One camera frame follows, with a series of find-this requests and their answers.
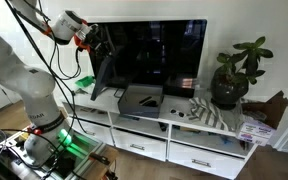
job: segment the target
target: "gray box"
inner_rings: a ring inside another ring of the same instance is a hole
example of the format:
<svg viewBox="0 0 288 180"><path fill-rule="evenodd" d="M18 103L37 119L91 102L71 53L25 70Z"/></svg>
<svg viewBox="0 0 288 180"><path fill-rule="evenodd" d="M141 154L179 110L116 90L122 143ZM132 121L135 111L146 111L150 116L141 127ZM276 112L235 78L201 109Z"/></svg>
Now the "gray box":
<svg viewBox="0 0 288 180"><path fill-rule="evenodd" d="M145 102L156 101L156 107L140 103L148 97L151 98ZM163 97L162 86L130 84L118 101L118 109L121 114L158 118Z"/></svg>

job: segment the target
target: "wooden floor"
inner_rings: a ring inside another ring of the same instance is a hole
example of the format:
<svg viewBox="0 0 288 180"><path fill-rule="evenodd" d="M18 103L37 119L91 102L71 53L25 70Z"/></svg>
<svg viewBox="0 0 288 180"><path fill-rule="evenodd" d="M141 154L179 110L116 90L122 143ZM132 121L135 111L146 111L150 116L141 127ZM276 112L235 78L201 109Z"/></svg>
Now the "wooden floor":
<svg viewBox="0 0 288 180"><path fill-rule="evenodd" d="M0 128L22 129L29 123L22 102L0 110ZM119 150L116 174L120 180L217 180L223 179L170 162L161 162ZM288 154L260 147L237 179L288 180Z"/></svg>

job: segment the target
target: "potted plant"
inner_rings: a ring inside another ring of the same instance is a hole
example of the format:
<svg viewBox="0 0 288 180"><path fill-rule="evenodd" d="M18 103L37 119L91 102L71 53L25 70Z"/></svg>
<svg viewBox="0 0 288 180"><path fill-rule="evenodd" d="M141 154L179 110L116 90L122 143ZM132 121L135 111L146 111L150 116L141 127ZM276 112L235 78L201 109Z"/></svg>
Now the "potted plant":
<svg viewBox="0 0 288 180"><path fill-rule="evenodd" d="M233 45L235 49L242 51L240 53L219 53L217 61L223 65L215 71L211 82L213 104L220 109L233 109L236 102L248 92L249 83L257 83L256 78L265 73L258 70L261 58L273 57L270 50L260 48L264 42L265 37L260 37L254 43Z"/></svg>

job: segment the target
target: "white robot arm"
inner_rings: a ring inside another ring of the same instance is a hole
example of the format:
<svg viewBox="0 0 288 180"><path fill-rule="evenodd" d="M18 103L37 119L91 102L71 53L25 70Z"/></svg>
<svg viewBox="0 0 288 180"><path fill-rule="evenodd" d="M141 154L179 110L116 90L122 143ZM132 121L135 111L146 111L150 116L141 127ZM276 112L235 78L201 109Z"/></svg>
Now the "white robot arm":
<svg viewBox="0 0 288 180"><path fill-rule="evenodd" d="M55 25L50 28L37 19L36 10L32 8L36 6L36 0L10 0L10 2L23 19L59 44L68 44L74 35L83 41L91 30L72 11L62 13ZM53 77L41 69L25 65L1 37L0 84L22 97L25 111L35 132L42 134L55 146L59 145L61 142L57 135L62 129L68 130L69 125L54 100ZM30 164L36 166L43 164L52 154L50 147L47 141L35 135L29 136L24 148L32 160Z"/></svg>

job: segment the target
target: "cabinet drawer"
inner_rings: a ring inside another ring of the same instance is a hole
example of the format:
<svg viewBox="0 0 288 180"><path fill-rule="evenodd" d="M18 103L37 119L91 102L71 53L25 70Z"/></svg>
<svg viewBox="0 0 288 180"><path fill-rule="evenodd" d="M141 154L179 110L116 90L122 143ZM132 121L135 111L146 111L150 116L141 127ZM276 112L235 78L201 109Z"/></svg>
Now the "cabinet drawer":
<svg viewBox="0 0 288 180"><path fill-rule="evenodd" d="M71 124L72 119L68 118L69 124ZM82 127L85 129L85 131L88 132L88 135L91 137L95 137L101 141L103 141L106 144L112 145L113 146L113 140L110 132L110 128L106 126L100 126L93 124L91 122L85 122L81 121ZM81 129L80 125L78 124L77 120L74 121L73 128L77 130L80 133L84 133L83 130Z"/></svg>
<svg viewBox="0 0 288 180"><path fill-rule="evenodd" d="M165 161L166 142L128 132L112 130L116 147L131 151L143 156Z"/></svg>
<svg viewBox="0 0 288 180"><path fill-rule="evenodd" d="M225 156L171 142L168 160L176 164L234 179L243 168L243 159Z"/></svg>

